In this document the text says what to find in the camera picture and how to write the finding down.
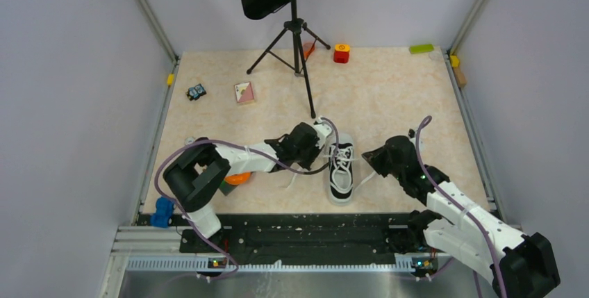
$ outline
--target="yellow block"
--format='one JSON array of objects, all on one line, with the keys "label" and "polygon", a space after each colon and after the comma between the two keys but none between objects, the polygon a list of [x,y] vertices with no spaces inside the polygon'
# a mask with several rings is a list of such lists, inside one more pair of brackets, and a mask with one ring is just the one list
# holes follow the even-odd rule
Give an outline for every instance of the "yellow block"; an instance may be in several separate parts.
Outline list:
[{"label": "yellow block", "polygon": [[450,55],[450,64],[452,67],[458,67],[460,65],[460,60],[456,55]]},{"label": "yellow block", "polygon": [[349,51],[349,45],[343,44],[343,43],[338,43],[335,45],[335,50],[336,51],[343,51],[343,52],[347,53]]}]

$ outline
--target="table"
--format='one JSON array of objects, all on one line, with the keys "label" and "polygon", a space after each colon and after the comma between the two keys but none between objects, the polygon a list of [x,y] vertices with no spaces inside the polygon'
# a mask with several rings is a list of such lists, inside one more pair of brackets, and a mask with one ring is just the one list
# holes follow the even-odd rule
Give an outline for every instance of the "table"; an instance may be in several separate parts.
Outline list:
[{"label": "table", "polygon": [[[175,80],[154,172],[142,208],[153,213],[159,194],[153,186],[156,168],[188,137],[206,136],[238,144],[255,144],[291,132],[300,122],[312,123],[304,79],[277,59],[266,56],[247,75],[245,70],[261,51],[187,52]],[[276,50],[292,60],[292,50]],[[394,135],[416,129],[426,115],[433,121],[422,133],[424,162],[434,165],[474,201],[488,209],[486,193],[439,48],[411,55],[407,47],[351,49],[347,64],[333,62],[333,51],[318,47],[308,59],[311,89],[318,115],[331,119],[355,142],[354,180],[372,173],[360,158]],[[251,81],[256,102],[237,105],[234,85]],[[190,101],[188,88],[201,83],[207,95]],[[313,167],[324,163],[317,159]],[[217,213],[403,213],[424,206],[405,195],[392,177],[375,176],[354,192],[348,206],[327,198],[327,173],[298,176],[285,189],[292,173],[255,173],[230,195],[213,197]],[[160,177],[160,186],[170,193]]]}]

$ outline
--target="black tripod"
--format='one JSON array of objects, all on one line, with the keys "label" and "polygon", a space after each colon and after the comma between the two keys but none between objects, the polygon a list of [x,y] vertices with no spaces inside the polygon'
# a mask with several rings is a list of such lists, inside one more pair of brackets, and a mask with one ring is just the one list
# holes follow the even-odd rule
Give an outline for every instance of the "black tripod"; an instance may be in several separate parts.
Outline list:
[{"label": "black tripod", "polygon": [[[304,76],[305,77],[305,85],[307,86],[307,95],[309,97],[309,106],[311,109],[311,118],[314,119],[316,117],[315,107],[313,106],[313,96],[311,95],[311,86],[309,84],[309,75],[307,72],[307,63],[305,60],[305,53],[303,51],[303,42],[301,41],[301,32],[303,30],[305,30],[307,33],[309,33],[311,36],[313,36],[315,38],[315,41],[321,42],[321,44],[323,44],[328,50],[331,49],[331,46],[329,44],[325,43],[325,41],[321,40],[321,38],[318,37],[315,33],[313,33],[307,27],[307,23],[303,19],[297,17],[297,0],[290,0],[290,13],[291,13],[291,20],[289,22],[284,23],[284,29],[280,32],[280,34],[278,34],[278,36],[276,36],[276,38],[274,39],[274,41],[272,41],[272,43],[268,46],[268,48],[266,48],[266,50],[264,50],[262,55],[260,55],[260,57],[258,57],[258,60],[255,61],[254,65],[252,65],[247,70],[247,74],[250,74],[251,71],[254,70],[254,68],[258,65],[258,63],[262,60],[262,58],[264,58],[264,56],[266,56],[267,53],[278,58],[278,60],[280,60],[282,63],[286,64],[288,67],[290,67],[291,69],[294,70],[295,76],[298,76],[298,77]],[[286,31],[292,32],[292,50],[294,51],[294,56],[295,56],[294,57],[294,63],[295,63],[294,66],[292,66],[291,64],[289,64],[288,62],[286,62],[285,60],[280,58],[280,56],[271,52],[272,47],[274,47],[274,45],[283,37],[283,35],[286,34]],[[301,58],[301,66],[302,66],[301,69],[299,69],[299,57]]]}]

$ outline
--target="black metal bar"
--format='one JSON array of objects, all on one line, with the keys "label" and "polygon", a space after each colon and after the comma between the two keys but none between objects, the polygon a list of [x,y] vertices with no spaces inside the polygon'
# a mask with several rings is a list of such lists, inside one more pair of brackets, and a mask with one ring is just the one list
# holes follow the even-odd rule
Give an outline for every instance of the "black metal bar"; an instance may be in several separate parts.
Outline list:
[{"label": "black metal bar", "polygon": [[[293,24],[297,22],[297,0],[290,0],[290,19]],[[301,70],[299,69],[299,52],[297,47],[297,34],[292,32],[292,50],[294,52],[294,72],[299,73]]]},{"label": "black metal bar", "polygon": [[247,71],[247,74],[250,74],[251,71],[258,65],[258,63],[262,60],[262,58],[264,58],[264,56],[266,56],[267,53],[270,52],[270,49],[272,49],[272,47],[274,47],[274,45],[282,38],[282,36],[286,33],[286,31],[288,31],[288,29],[283,28],[283,30],[280,32],[280,34],[278,34],[278,36],[276,36],[276,38],[274,39],[274,41],[272,41],[272,43],[268,46],[268,48],[266,48],[266,50],[264,50],[264,52],[262,53],[262,55],[260,55],[260,57],[258,57],[258,60],[256,60],[254,62],[254,65],[252,65]]},{"label": "black metal bar", "polygon": [[311,109],[311,118],[315,119],[315,107],[313,106],[313,96],[311,94],[311,85],[309,84],[309,75],[307,72],[307,63],[305,62],[305,53],[303,52],[303,42],[301,41],[301,34],[297,35],[297,46],[301,54],[301,64],[303,65],[303,75],[305,76],[305,86],[307,87],[307,96],[309,98],[309,107]]},{"label": "black metal bar", "polygon": [[327,48],[327,50],[331,49],[331,46],[330,46],[329,44],[325,43],[325,41],[323,41],[323,40],[322,40],[320,37],[318,37],[318,36],[317,36],[317,34],[315,34],[315,33],[314,33],[312,30],[310,30],[310,29],[307,27],[307,23],[306,23],[306,22],[305,22],[305,23],[303,23],[303,29],[304,29],[304,30],[305,30],[307,33],[309,33],[311,36],[313,36],[313,37],[315,38],[315,40],[317,40],[317,41],[321,42],[321,44],[323,44],[323,45],[325,46],[325,48]]},{"label": "black metal bar", "polygon": [[290,69],[293,69],[295,72],[296,70],[294,69],[294,67],[292,65],[290,65],[288,62],[286,62],[285,60],[283,60],[280,56],[276,55],[275,53],[273,53],[272,51],[268,51],[268,53],[274,57],[276,57],[276,59],[278,59],[279,61],[281,61],[282,63],[286,64]]}]

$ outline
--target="orange object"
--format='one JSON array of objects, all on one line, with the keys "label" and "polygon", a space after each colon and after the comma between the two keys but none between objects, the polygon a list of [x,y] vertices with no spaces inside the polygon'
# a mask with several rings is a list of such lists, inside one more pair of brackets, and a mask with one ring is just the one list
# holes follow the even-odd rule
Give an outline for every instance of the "orange object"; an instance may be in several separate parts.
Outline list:
[{"label": "orange object", "polygon": [[335,53],[333,53],[333,61],[336,63],[348,63],[349,60],[349,45],[336,44]]},{"label": "orange object", "polygon": [[315,43],[307,42],[303,44],[303,52],[305,53],[305,60],[309,58],[309,55],[315,51]]},{"label": "orange object", "polygon": [[227,182],[230,185],[240,185],[240,184],[244,183],[245,181],[247,181],[250,176],[251,176],[251,172],[230,175],[225,178],[225,182]]}]

